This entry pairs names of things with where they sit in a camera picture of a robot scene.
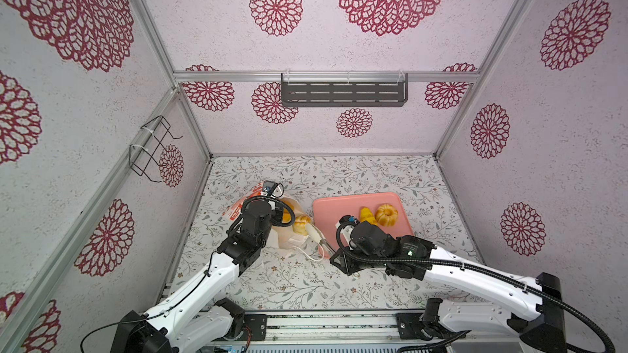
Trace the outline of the white floral paper bag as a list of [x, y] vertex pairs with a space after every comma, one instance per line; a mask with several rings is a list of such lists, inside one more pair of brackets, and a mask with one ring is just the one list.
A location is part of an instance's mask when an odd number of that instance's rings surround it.
[[[242, 214], [244, 202], [252, 197], [264, 196], [261, 195], [263, 182], [256, 184], [253, 189], [246, 193], [240, 200], [235, 202], [226, 212], [224, 216], [229, 217], [232, 221], [232, 225], [237, 225], [236, 221]], [[271, 217], [271, 232], [267, 241], [267, 246], [272, 248], [283, 249], [297, 249], [305, 254], [310, 260], [320, 262], [325, 259], [325, 255], [322, 252], [322, 247], [318, 245], [319, 258], [312, 258], [310, 255], [304, 252], [303, 247], [307, 239], [312, 240], [309, 235], [302, 236], [293, 232], [292, 225], [295, 218], [300, 215], [307, 215], [300, 206], [300, 203], [289, 197], [286, 193], [280, 199], [273, 198], [273, 201], [268, 201], [273, 210]]]

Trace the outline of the orange bundt fake bread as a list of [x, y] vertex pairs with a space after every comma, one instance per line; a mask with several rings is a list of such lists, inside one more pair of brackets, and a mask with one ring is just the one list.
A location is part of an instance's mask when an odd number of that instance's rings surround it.
[[381, 227], [393, 227], [397, 219], [398, 210], [392, 204], [382, 204], [375, 212], [375, 221]]

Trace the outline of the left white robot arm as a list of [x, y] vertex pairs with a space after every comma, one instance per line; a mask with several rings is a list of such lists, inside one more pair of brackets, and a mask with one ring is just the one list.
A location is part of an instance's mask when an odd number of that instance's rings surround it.
[[240, 212], [240, 227], [228, 233], [208, 264], [144, 314], [127, 313], [117, 325], [111, 351], [196, 352], [218, 338], [237, 337], [244, 310], [234, 302], [221, 299], [209, 314], [199, 313], [259, 258], [272, 224], [281, 222], [282, 214], [267, 197], [247, 199]]

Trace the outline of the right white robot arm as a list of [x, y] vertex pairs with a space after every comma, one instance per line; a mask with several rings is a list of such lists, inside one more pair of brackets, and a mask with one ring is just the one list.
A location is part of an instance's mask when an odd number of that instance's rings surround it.
[[542, 352], [567, 351], [560, 281], [553, 275], [532, 278], [485, 268], [428, 240], [412, 235], [394, 238], [352, 216], [341, 219], [331, 244], [313, 225], [308, 224], [306, 231], [347, 276], [381, 268], [389, 276], [445, 284], [482, 298], [481, 303], [431, 298], [420, 314], [400, 315], [397, 327], [402, 338], [422, 339], [426, 350], [484, 331], [515, 335]]

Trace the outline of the yellow fake bread roll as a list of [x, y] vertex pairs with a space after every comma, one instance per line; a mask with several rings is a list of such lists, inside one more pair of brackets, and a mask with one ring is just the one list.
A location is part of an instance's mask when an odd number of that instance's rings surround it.
[[295, 218], [292, 225], [293, 232], [297, 235], [308, 236], [307, 226], [312, 223], [312, 219], [308, 215], [300, 215]]

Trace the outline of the yellow croissant fake bread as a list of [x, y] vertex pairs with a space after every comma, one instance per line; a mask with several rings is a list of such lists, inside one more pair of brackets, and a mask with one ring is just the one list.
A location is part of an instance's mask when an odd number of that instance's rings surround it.
[[373, 212], [367, 208], [367, 207], [363, 207], [360, 210], [360, 222], [368, 222], [371, 225], [378, 225], [377, 219], [375, 218], [375, 215], [373, 214]]

